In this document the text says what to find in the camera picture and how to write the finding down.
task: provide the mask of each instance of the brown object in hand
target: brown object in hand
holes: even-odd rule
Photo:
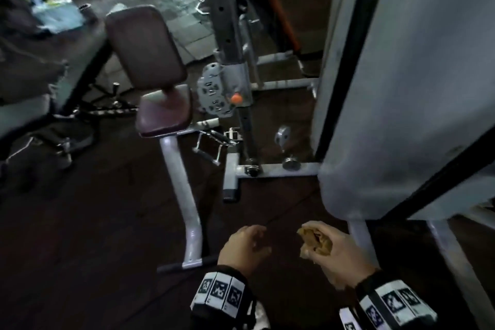
[[[318,229],[301,227],[298,229],[298,234],[302,237],[304,243],[316,253],[322,256],[330,255],[333,245],[332,241]]]

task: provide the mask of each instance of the crumpled brown cloth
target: crumpled brown cloth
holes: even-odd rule
[[[312,227],[301,227],[298,229],[298,234],[302,237],[304,244],[301,246],[300,257],[307,259],[306,250],[312,249],[322,256],[330,256],[332,252],[332,241],[328,236],[322,234],[318,229]],[[321,267],[325,277],[337,290],[344,290],[345,283],[335,276],[330,270]]]

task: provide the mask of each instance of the chair leg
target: chair leg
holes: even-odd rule
[[[177,144],[177,136],[171,135],[160,139],[161,151],[167,170],[174,187],[174,192],[179,203],[182,218],[186,225],[186,252],[182,264],[170,264],[159,266],[157,273],[191,269],[216,262],[214,256],[201,258],[203,233],[201,229],[200,215],[197,212],[193,192],[189,185],[186,168],[182,162],[181,152]]]

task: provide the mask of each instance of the person's right hand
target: person's right hand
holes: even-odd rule
[[[304,256],[319,264],[323,271],[328,270],[338,282],[355,288],[378,270],[364,255],[347,233],[320,221],[309,221],[303,227],[317,228],[332,241],[332,251],[329,256],[322,256],[311,249],[303,249]]]

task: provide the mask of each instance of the person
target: person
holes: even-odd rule
[[[345,330],[410,330],[435,325],[436,313],[407,284],[374,266],[350,235],[320,221],[303,227],[326,235],[332,250],[323,256],[303,247],[301,257],[321,266],[332,283],[356,291],[356,308],[339,311]],[[192,330],[270,328],[263,306],[248,285],[248,278],[271,254],[271,247],[262,245],[265,232],[263,226],[245,226],[229,238],[220,251],[218,265],[205,275],[191,303]]]

